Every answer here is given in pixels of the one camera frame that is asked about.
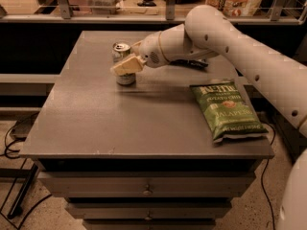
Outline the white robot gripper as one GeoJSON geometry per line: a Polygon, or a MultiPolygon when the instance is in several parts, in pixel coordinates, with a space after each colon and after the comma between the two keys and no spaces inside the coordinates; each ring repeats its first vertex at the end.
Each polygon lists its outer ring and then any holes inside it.
{"type": "Polygon", "coordinates": [[[140,72],[145,61],[147,66],[157,68],[178,59],[203,59],[205,56],[203,51],[193,46],[183,24],[146,36],[133,43],[131,51],[135,55],[125,57],[110,68],[115,76],[140,72]]]}

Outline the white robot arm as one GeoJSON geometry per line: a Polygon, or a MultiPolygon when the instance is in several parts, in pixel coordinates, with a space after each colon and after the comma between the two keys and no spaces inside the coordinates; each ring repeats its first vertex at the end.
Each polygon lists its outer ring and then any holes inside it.
{"type": "Polygon", "coordinates": [[[116,62],[117,76],[177,59],[225,57],[303,136],[307,136],[307,67],[241,33],[217,9],[196,6],[185,21],[150,34],[116,62]]]}

